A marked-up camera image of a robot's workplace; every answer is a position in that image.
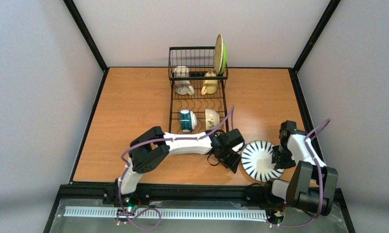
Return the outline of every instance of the wooden tabletop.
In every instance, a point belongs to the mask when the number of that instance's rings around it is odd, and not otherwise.
[[[125,169],[120,155],[132,140],[153,126],[168,131],[170,82],[167,68],[112,67],[104,84],[74,181],[113,182]],[[303,130],[299,108],[287,69],[230,68],[226,82],[227,108],[235,105],[234,126],[246,142],[265,140],[279,144],[285,120]],[[141,183],[249,185],[242,165],[233,174],[223,166],[210,166],[206,155],[168,156]],[[283,176],[289,181],[294,168]]]

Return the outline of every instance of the black wire rack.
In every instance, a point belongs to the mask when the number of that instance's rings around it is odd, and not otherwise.
[[[182,134],[180,126],[180,111],[193,111],[197,118],[197,126],[190,134],[206,130],[205,109],[215,110],[222,121],[227,115],[225,85],[228,68],[216,77],[205,77],[207,72],[214,71],[214,46],[202,47],[170,47],[169,48],[169,80],[171,87],[169,132]],[[189,69],[189,77],[175,77],[174,69],[185,66]],[[180,95],[175,91],[175,81],[188,80],[194,88],[193,95]],[[217,91],[213,94],[201,94],[204,80],[218,80]],[[222,130],[227,131],[228,120]]]

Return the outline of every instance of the white plate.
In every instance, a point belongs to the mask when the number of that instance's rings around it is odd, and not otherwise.
[[[274,169],[272,153],[274,145],[266,141],[253,141],[242,151],[242,166],[245,171],[257,181],[266,182],[270,178],[278,179],[284,169]]]

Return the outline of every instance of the beige cup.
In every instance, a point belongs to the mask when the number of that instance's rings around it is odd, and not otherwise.
[[[209,71],[205,74],[205,77],[216,77],[213,71]],[[219,80],[205,80],[203,81],[202,95],[213,94],[217,91],[217,85]]]

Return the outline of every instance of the white wall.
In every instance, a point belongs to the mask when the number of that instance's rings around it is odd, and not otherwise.
[[[169,46],[214,46],[230,66],[292,67],[329,0],[76,0],[108,66],[167,66]]]
[[[101,76],[63,1],[0,0],[0,232],[43,231]]]
[[[389,228],[389,1],[341,1],[298,76],[314,124],[332,119],[319,140],[355,228],[382,232]]]

